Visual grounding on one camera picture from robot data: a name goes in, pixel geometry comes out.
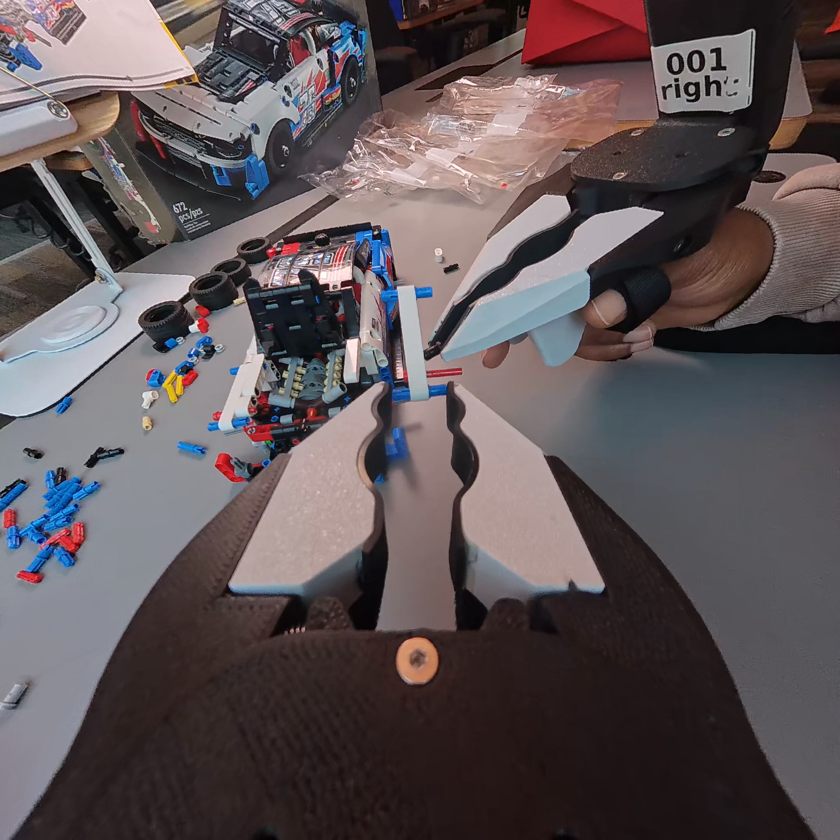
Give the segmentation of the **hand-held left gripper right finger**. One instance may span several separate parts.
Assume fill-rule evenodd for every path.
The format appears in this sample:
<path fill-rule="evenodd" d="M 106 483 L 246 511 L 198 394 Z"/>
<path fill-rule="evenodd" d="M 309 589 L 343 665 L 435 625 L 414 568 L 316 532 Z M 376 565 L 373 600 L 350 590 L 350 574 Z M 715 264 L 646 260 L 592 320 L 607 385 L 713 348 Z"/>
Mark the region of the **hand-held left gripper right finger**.
<path fill-rule="evenodd" d="M 453 507 L 449 566 L 456 597 L 604 592 L 605 583 L 541 448 L 464 386 L 448 385 Z"/>

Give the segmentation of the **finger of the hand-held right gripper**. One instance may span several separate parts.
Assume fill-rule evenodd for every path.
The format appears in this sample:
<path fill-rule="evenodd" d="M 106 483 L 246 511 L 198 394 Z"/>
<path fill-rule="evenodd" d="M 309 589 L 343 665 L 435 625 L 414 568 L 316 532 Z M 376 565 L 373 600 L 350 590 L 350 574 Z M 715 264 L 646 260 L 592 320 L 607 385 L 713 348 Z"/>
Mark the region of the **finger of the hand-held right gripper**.
<path fill-rule="evenodd" d="M 543 195 L 502 225 L 467 269 L 427 346 L 440 343 L 442 353 L 474 304 L 507 286 L 526 267 L 558 253 L 579 224 L 580 212 L 566 196 Z"/>
<path fill-rule="evenodd" d="M 523 269 L 499 291 L 474 304 L 441 356 L 455 361 L 522 335 L 543 361 L 567 361 L 585 329 L 581 310 L 591 299 L 590 266 L 659 219 L 632 206 L 589 217 L 558 253 Z"/>

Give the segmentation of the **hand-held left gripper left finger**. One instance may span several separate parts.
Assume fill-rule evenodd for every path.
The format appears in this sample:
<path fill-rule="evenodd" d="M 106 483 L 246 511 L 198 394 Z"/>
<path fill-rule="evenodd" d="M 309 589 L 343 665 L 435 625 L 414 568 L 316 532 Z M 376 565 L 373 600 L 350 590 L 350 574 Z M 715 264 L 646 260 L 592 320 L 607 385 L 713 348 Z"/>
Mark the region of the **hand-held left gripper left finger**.
<path fill-rule="evenodd" d="M 284 595 L 351 608 L 386 564 L 384 503 L 391 388 L 379 383 L 307 437 L 280 477 L 229 579 L 234 595 Z"/>

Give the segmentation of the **toy brick race car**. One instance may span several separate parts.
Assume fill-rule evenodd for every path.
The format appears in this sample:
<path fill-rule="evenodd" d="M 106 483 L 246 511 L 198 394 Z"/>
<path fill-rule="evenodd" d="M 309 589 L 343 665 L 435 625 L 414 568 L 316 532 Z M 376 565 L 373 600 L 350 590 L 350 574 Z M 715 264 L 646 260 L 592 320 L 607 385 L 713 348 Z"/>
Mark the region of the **toy brick race car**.
<path fill-rule="evenodd" d="M 389 231 L 362 223 L 284 237 L 244 284 L 255 337 L 211 432 L 244 434 L 273 460 L 373 385 L 394 404 L 446 394 L 460 368 L 428 370 L 418 303 L 403 284 Z"/>

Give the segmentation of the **person's right forearm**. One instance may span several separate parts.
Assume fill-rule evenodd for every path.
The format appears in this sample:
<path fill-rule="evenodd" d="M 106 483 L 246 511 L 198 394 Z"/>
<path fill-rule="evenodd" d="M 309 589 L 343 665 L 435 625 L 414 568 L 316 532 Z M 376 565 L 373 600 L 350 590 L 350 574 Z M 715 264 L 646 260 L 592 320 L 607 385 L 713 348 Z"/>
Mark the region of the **person's right forearm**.
<path fill-rule="evenodd" d="M 735 329 L 771 317 L 838 323 L 839 163 L 800 171 L 764 205 L 745 202 L 741 209 L 771 231 L 770 268 L 750 297 L 703 329 Z"/>

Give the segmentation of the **grey desk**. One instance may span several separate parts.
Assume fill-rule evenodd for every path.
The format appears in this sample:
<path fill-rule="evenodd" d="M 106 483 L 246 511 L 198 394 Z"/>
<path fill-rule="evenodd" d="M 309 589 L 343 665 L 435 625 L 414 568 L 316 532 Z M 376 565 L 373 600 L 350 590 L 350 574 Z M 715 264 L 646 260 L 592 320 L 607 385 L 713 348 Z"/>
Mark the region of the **grey desk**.
<path fill-rule="evenodd" d="M 25 478 L 23 522 L 43 507 L 48 468 L 91 471 L 88 540 L 69 570 L 18 581 L 32 555 L 2 545 L 2 838 L 57 772 L 125 627 L 168 563 L 232 499 L 216 454 L 246 457 L 242 434 L 207 432 L 250 342 L 247 314 L 213 318 L 226 345 L 184 400 L 154 405 L 148 369 L 171 369 L 139 339 L 94 375 L 62 415 L 2 430 L 2 486 Z M 666 563 L 737 681 L 780 781 L 819 838 L 838 838 L 838 356 L 687 354 L 659 348 L 608 364 L 543 366 L 530 342 L 496 371 L 471 358 L 461 383 L 560 457 Z M 176 448 L 206 447 L 204 456 Z M 38 448 L 42 459 L 24 455 Z"/>

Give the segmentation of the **white desk lamp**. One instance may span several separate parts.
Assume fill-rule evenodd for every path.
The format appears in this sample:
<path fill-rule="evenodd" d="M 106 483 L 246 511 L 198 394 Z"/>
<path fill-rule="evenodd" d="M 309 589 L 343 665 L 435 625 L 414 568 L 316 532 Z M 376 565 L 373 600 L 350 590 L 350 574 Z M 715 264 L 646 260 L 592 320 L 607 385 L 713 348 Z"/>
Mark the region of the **white desk lamp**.
<path fill-rule="evenodd" d="M 30 144 L 73 134 L 76 121 L 68 105 L 43 93 L 41 99 L 2 111 L 2 156 Z M 109 261 L 90 235 L 73 202 L 49 170 L 46 159 L 27 164 L 51 196 L 73 235 L 87 251 L 95 268 L 94 282 L 79 301 L 64 300 L 54 310 L 2 340 L 2 365 L 32 354 L 49 354 L 74 349 L 97 338 L 119 317 L 115 301 L 123 289 Z"/>

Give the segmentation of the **person's right hand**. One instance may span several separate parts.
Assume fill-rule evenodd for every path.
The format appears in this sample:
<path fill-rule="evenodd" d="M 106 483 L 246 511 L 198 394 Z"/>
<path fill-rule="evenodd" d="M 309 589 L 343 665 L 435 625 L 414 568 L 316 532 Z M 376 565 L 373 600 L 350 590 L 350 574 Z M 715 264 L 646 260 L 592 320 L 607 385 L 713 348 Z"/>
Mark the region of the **person's right hand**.
<path fill-rule="evenodd" d="M 586 326 L 575 355 L 587 361 L 618 361 L 652 348 L 658 329 L 687 329 L 719 319 L 753 294 L 773 257 L 770 226 L 750 211 L 733 209 L 708 245 L 662 266 L 670 298 L 631 332 L 612 330 L 627 315 L 618 291 L 607 290 L 588 302 L 582 310 Z"/>

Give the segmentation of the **red and grey brick piece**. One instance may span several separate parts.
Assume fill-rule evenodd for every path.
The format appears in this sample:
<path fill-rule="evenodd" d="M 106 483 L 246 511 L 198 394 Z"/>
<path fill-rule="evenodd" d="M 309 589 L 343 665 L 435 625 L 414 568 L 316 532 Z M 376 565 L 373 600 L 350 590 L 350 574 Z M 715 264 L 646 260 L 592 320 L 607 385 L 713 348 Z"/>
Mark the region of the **red and grey brick piece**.
<path fill-rule="evenodd" d="M 248 482 L 270 465 L 270 458 L 251 463 L 241 458 L 222 453 L 216 457 L 215 468 L 230 482 Z"/>

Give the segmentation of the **clear plastic bag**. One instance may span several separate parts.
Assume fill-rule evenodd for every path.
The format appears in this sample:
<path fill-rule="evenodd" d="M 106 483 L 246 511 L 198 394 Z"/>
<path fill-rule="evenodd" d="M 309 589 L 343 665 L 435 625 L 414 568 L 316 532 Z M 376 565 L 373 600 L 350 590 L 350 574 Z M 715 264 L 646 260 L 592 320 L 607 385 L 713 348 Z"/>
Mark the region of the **clear plastic bag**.
<path fill-rule="evenodd" d="M 614 132 L 621 88 L 608 78 L 566 85 L 555 74 L 462 77 L 445 86 L 423 126 L 435 138 L 563 141 L 566 149 L 578 148 Z"/>
<path fill-rule="evenodd" d="M 544 177 L 571 139 L 564 131 L 528 129 L 527 117 L 378 112 L 362 123 L 341 163 L 299 178 L 338 198 L 452 191 L 481 204 L 492 191 L 516 193 Z"/>

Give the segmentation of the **red folded bag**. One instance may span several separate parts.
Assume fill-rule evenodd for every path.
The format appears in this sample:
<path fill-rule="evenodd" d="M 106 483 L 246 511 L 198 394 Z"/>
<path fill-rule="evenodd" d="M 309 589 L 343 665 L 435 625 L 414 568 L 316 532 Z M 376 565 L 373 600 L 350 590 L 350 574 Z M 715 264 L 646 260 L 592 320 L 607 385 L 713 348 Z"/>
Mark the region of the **red folded bag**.
<path fill-rule="evenodd" d="M 531 1 L 521 63 L 650 60 L 643 1 Z"/>

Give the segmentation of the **pile of blue red pins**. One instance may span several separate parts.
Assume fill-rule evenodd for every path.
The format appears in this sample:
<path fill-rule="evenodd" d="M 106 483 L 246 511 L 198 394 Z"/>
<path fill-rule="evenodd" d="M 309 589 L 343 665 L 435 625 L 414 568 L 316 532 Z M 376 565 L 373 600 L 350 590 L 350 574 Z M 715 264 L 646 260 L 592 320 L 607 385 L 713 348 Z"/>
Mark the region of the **pile of blue red pins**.
<path fill-rule="evenodd" d="M 17 480 L 24 479 L 16 479 L 2 493 Z M 2 511 L 2 539 L 6 549 L 18 551 L 24 543 L 35 547 L 32 559 L 16 573 L 18 581 L 37 585 L 45 579 L 48 564 L 57 563 L 64 570 L 77 564 L 78 553 L 87 540 L 87 527 L 79 519 L 81 508 L 101 487 L 95 480 L 85 483 L 78 476 L 62 479 L 58 470 L 50 469 L 45 473 L 44 510 L 39 516 L 28 522 L 20 520 L 16 504 L 24 493 Z"/>

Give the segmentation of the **toy car set box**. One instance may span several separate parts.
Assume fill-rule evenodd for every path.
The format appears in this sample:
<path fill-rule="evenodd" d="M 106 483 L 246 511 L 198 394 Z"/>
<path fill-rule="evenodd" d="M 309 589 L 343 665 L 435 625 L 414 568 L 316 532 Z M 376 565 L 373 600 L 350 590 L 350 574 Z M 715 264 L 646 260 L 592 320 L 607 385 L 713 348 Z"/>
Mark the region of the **toy car set box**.
<path fill-rule="evenodd" d="M 312 188 L 380 111 L 366 2 L 222 2 L 212 40 L 186 46 L 196 79 L 120 93 L 83 146 L 151 244 L 193 240 Z"/>

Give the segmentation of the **round wooden side table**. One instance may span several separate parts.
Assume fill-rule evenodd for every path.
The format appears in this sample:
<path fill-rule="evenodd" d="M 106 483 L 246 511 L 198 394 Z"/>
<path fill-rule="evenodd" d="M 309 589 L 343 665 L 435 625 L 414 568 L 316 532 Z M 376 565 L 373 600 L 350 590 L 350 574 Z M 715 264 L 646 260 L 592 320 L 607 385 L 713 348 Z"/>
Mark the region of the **round wooden side table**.
<path fill-rule="evenodd" d="M 32 161 L 44 160 L 52 155 L 73 151 L 83 144 L 100 139 L 115 126 L 120 115 L 120 99 L 116 91 L 102 91 L 68 105 L 76 121 L 77 130 L 73 134 L 48 139 L 42 143 L 32 143 L 28 147 L 1 158 L 1 172 L 6 172 Z"/>

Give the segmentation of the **instruction booklet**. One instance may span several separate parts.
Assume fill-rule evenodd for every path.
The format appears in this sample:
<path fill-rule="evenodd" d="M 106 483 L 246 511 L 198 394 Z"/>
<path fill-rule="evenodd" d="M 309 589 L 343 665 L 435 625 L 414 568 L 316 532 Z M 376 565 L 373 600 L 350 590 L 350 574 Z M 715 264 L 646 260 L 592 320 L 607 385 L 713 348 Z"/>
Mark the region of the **instruction booklet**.
<path fill-rule="evenodd" d="M 197 80 L 147 1 L 2 1 L 1 66 L 2 109 Z"/>

